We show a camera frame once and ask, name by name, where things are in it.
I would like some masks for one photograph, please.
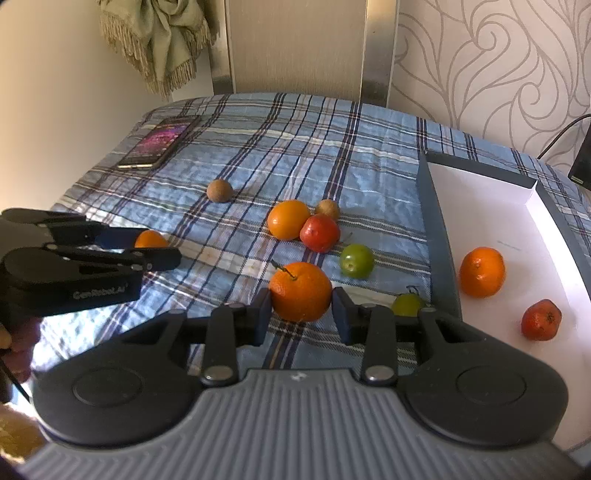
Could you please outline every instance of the patterned wallpaper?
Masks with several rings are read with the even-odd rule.
[[[539,155],[589,111],[591,0],[399,0],[390,108]],[[568,172],[589,120],[544,157]]]

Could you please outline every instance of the brown round fruit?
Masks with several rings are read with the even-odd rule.
[[[207,186],[207,198],[215,203],[229,202],[234,196],[232,185],[226,180],[216,179]]]
[[[337,221],[340,217],[340,210],[337,203],[330,199],[321,200],[320,203],[316,206],[316,213],[323,213],[324,215],[328,215],[334,221]]]

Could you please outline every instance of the smartphone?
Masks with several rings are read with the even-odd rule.
[[[199,116],[171,116],[162,120],[131,151],[117,168],[157,168],[199,123]]]

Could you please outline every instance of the fringe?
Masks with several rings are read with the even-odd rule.
[[[100,16],[102,37],[115,52],[121,53],[125,60],[142,74],[148,91],[160,95],[164,100],[168,99],[173,90],[181,88],[195,78],[196,60],[211,42],[209,26],[205,19],[195,31],[180,28],[191,58],[172,72],[167,72],[165,78],[159,80],[154,73],[149,46],[142,45],[139,37],[116,15],[103,11]]]

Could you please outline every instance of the metal screw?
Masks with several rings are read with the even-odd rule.
[[[384,382],[394,376],[394,370],[386,365],[373,365],[365,371],[365,376],[370,382]]]
[[[233,374],[234,370],[227,365],[214,365],[205,370],[204,376],[211,382],[223,382],[232,378]]]

